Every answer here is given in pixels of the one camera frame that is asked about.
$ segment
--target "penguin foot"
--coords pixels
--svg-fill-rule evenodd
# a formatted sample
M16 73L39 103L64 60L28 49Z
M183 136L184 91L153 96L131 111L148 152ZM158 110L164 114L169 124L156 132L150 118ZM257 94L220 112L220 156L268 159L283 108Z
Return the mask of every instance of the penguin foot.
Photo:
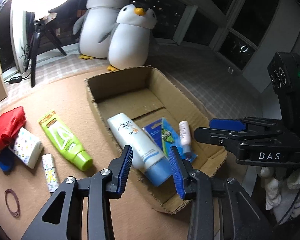
M109 65L109 66L107 67L107 70L108 70L108 71L117 71L117 70L120 70L120 69L117 69L116 67Z
M86 55L80 55L79 59L94 59L94 57L86 56Z

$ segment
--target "penguin beak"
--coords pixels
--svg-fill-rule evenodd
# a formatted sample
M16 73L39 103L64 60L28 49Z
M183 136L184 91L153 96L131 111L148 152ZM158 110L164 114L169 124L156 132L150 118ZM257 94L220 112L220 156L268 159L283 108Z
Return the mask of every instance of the penguin beak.
M146 10L143 8L134 8L133 11L136 15L139 15L139 16L144 16L147 13Z

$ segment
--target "metal bolt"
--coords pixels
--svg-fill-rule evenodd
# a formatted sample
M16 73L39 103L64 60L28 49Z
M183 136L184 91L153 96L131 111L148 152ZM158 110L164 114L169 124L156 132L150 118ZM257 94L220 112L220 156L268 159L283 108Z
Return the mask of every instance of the metal bolt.
M228 179L227 179L227 182L228 182L229 184L234 184L235 178L228 178Z
M110 170L109 169L104 169L101 171L101 175L106 176L110 174Z
M198 171L198 170L193 170L193 171L191 171L191 174L192 174L193 176L197 176L199 173L200 173L200 171Z
M66 183L70 184L72 182L74 182L74 177L67 177L66 178Z

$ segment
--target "green squeeze bottle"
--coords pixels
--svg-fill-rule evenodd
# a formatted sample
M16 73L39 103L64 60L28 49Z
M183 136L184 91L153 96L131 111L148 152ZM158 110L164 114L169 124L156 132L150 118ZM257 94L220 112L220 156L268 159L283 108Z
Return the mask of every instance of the green squeeze bottle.
M82 144L69 128L56 115L50 111L39 121L42 129L57 148L61 155L73 163L81 171L86 171L92 166L92 158L86 153Z

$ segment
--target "red bag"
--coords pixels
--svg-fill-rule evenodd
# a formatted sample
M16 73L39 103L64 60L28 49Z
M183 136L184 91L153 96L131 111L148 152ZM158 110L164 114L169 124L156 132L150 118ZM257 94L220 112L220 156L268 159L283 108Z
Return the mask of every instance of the red bag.
M25 123L26 117L22 106L0 116L0 151L16 139Z

